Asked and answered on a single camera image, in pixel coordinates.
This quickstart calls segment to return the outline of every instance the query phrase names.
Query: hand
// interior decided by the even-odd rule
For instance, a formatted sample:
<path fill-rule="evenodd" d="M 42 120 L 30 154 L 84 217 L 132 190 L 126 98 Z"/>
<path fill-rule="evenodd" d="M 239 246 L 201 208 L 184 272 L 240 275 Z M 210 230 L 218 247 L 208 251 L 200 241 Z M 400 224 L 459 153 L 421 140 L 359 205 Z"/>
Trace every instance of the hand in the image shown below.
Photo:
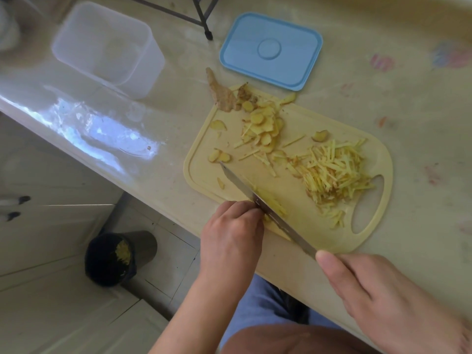
<path fill-rule="evenodd" d="M 384 257 L 318 251 L 316 260 L 349 315 L 380 349 L 459 353 L 461 320 Z"/>
<path fill-rule="evenodd" d="M 199 280 L 239 301 L 261 256 L 263 216 L 251 201 L 221 204 L 201 234 Z"/>

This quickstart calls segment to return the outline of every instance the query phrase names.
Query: cutting board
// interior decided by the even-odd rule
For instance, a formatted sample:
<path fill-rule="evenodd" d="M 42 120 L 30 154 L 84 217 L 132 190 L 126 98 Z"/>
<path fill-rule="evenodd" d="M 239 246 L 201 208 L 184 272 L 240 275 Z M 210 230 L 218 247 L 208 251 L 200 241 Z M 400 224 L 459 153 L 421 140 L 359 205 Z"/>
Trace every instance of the cutting board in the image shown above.
<path fill-rule="evenodd" d="M 236 93 L 238 88 L 239 86 L 234 86 L 230 89 Z M 252 87 L 249 88 L 259 99 L 279 101 L 272 95 Z M 243 193 L 227 180 L 220 165 L 217 162 L 210 163 L 208 161 L 208 156 L 213 149 L 219 148 L 232 155 L 233 160 L 227 164 L 231 170 L 245 177 L 257 187 L 271 192 L 276 197 L 288 211 L 286 221 L 313 247 L 339 253 L 351 252 L 361 245 L 380 222 L 392 190 L 393 165 L 385 145 L 368 133 L 339 123 L 294 103 L 283 106 L 279 113 L 285 121 L 285 126 L 281 130 L 278 140 L 279 145 L 276 148 L 281 148 L 282 143 L 299 135 L 306 135 L 302 140 L 283 148 L 289 156 L 306 153 L 307 149 L 314 145 L 311 135 L 314 135 L 316 131 L 325 129 L 329 131 L 330 138 L 337 142 L 357 142 L 359 139 L 366 139 L 362 146 L 363 154 L 366 157 L 364 171 L 372 178 L 382 176 L 384 185 L 380 201 L 371 220 L 362 231 L 355 234 L 352 231 L 352 218 L 360 194 L 355 196 L 352 201 L 339 207 L 346 212 L 344 216 L 345 226 L 332 229 L 332 220 L 321 216 L 315 203 L 306 195 L 305 186 L 301 179 L 294 178 L 286 169 L 277 164 L 274 164 L 274 169 L 278 177 L 274 178 L 262 162 L 254 156 L 238 160 L 242 155 L 251 151 L 251 143 L 236 149 L 233 148 L 233 144 L 240 140 L 243 127 L 241 119 L 245 115 L 247 113 L 242 110 L 225 113 L 218 110 L 216 106 L 212 108 L 185 159 L 184 175 L 187 183 L 193 189 L 220 203 L 226 200 L 247 200 Z M 218 132 L 209 127 L 210 122 L 216 119 L 220 119 L 225 123 L 227 131 Z M 225 184 L 224 190 L 218 185 L 218 177 Z M 275 224 L 270 223 L 266 227 L 289 239 Z"/>

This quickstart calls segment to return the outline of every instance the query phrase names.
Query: circle on lid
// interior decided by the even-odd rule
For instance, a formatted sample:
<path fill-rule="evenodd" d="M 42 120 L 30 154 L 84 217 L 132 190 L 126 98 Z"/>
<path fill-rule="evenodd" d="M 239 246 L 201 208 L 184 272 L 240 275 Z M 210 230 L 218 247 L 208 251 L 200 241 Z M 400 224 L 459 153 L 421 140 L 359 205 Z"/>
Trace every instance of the circle on lid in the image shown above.
<path fill-rule="evenodd" d="M 282 45 L 279 41 L 273 38 L 265 39 L 259 43 L 259 46 L 257 46 L 257 53 L 259 56 L 262 59 L 267 60 L 276 58 L 280 54 L 281 50 Z"/>

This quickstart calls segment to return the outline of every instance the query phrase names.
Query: knife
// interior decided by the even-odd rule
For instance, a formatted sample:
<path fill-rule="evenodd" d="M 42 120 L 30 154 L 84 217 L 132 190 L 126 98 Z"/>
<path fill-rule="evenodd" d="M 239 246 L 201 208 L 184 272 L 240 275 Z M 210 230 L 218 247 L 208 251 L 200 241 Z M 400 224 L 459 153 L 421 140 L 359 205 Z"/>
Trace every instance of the knife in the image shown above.
<path fill-rule="evenodd" d="M 316 249 L 308 243 L 303 237 L 300 236 L 287 222 L 282 219 L 274 210 L 272 210 L 269 205 L 261 199 L 257 194 L 251 189 L 250 186 L 246 185 L 238 176 L 227 168 L 225 164 L 220 161 L 220 165 L 223 168 L 223 172 L 229 181 L 231 181 L 236 187 L 243 192 L 250 200 L 252 200 L 258 208 L 260 208 L 265 214 L 267 214 L 275 224 L 290 237 L 293 242 L 299 245 L 302 250 L 309 255 L 311 258 L 315 258 Z"/>

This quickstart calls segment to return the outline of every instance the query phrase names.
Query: blue lid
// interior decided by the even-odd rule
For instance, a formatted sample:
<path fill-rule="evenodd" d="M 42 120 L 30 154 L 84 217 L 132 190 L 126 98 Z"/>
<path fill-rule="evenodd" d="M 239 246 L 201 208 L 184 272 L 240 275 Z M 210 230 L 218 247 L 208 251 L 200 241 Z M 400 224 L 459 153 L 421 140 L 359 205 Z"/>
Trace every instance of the blue lid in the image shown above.
<path fill-rule="evenodd" d="M 220 51 L 229 69 L 300 90 L 315 64 L 322 36 L 313 29 L 247 12 L 236 18 Z"/>

